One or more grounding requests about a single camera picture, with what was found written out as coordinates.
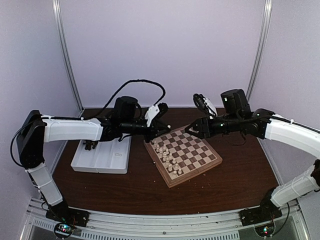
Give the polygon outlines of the wooden chess board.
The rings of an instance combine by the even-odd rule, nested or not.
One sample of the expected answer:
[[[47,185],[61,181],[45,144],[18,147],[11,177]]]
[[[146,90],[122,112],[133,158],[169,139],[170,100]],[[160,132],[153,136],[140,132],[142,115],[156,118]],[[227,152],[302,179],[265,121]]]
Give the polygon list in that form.
[[[169,150],[173,159],[179,165],[178,169],[174,169],[172,160],[172,171],[168,171],[163,162],[163,156],[156,152],[154,145],[144,143],[152,161],[158,169],[160,175],[164,179],[169,188],[184,183],[206,171],[220,165],[223,161],[222,157],[213,149],[213,147],[204,139],[199,139],[185,132],[184,127],[176,128],[171,132],[155,138],[157,145],[163,148],[163,152]],[[177,171],[177,177],[173,177],[173,171]]]

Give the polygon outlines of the white chess pawn corner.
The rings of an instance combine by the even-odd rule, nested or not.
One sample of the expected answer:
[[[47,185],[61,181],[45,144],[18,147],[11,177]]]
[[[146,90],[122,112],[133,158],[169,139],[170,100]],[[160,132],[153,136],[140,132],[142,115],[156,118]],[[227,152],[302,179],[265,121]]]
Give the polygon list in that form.
[[[176,178],[177,176],[178,176],[177,171],[174,170],[174,171],[173,171],[173,177]]]

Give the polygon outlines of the white plastic divided tray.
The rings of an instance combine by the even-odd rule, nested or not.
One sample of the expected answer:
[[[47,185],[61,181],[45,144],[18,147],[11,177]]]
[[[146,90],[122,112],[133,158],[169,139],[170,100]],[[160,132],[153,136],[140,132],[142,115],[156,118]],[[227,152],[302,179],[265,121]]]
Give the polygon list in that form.
[[[119,142],[99,142],[96,148],[85,149],[85,141],[77,146],[70,166],[76,172],[126,174],[128,172],[131,137]]]

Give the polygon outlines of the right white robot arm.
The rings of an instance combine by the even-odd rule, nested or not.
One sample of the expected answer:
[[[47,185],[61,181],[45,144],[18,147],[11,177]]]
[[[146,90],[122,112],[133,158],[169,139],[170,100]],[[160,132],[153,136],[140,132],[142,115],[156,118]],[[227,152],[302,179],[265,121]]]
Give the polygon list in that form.
[[[277,141],[295,147],[316,158],[305,172],[289,182],[267,192],[256,210],[259,220],[268,220],[276,209],[288,202],[320,190],[320,132],[317,129],[289,120],[263,108],[251,111],[242,89],[232,89],[221,95],[225,114],[218,115],[211,101],[195,93],[193,102],[204,113],[185,128],[185,132],[199,139],[239,132],[259,139]]]

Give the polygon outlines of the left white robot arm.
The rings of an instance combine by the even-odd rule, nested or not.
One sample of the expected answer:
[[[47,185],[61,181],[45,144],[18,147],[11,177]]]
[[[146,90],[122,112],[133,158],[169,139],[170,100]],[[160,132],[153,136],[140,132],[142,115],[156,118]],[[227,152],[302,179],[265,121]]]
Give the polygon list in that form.
[[[87,118],[49,116],[32,110],[12,138],[18,150],[16,164],[26,170],[47,204],[53,207],[53,215],[61,222],[69,221],[72,211],[45,164],[44,144],[84,141],[85,149],[90,151],[99,142],[122,142],[131,136],[143,136],[148,143],[170,131],[171,127],[160,120],[168,111],[166,103],[152,105],[139,118],[135,117],[137,106],[136,98],[123,96],[116,99],[110,112]]]

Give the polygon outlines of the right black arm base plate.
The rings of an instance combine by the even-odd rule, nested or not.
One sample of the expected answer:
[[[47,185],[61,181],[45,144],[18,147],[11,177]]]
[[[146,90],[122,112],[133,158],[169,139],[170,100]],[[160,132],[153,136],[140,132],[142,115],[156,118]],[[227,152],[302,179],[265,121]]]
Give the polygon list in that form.
[[[243,226],[271,221],[272,219],[279,218],[282,215],[283,214],[279,208],[269,206],[245,208],[239,212],[239,217]]]

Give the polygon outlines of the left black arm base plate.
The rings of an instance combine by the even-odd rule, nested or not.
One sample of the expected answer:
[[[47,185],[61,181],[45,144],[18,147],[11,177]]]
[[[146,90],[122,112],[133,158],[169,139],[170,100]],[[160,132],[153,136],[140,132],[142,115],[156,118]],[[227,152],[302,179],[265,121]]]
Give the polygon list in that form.
[[[90,213],[86,210],[70,208],[66,202],[48,205],[45,217],[72,226],[86,227]]]

